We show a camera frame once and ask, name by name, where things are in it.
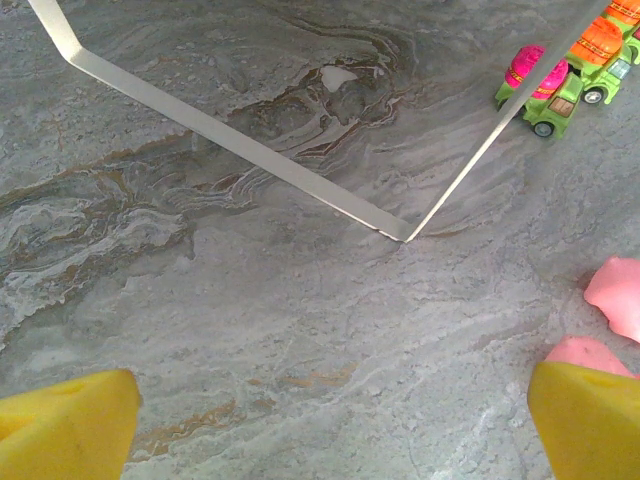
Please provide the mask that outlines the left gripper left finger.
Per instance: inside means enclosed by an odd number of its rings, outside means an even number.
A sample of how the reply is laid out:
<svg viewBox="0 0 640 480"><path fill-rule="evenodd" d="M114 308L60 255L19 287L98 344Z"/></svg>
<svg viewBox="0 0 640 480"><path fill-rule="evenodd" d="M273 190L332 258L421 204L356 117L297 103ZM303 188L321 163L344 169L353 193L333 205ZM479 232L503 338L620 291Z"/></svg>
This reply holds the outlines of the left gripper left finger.
<svg viewBox="0 0 640 480"><path fill-rule="evenodd" d="M133 373L93 373L1 400L3 479L118 479L142 400Z"/></svg>

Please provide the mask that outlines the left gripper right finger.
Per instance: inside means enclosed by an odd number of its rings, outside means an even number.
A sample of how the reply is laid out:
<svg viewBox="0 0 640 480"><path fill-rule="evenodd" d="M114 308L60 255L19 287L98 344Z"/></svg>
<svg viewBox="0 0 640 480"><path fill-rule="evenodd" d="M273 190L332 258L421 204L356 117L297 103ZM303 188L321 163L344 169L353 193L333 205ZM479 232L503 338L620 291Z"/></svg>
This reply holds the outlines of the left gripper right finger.
<svg viewBox="0 0 640 480"><path fill-rule="evenodd" d="M528 407L554 477L639 477L639 381L559 362L534 368Z"/></svg>

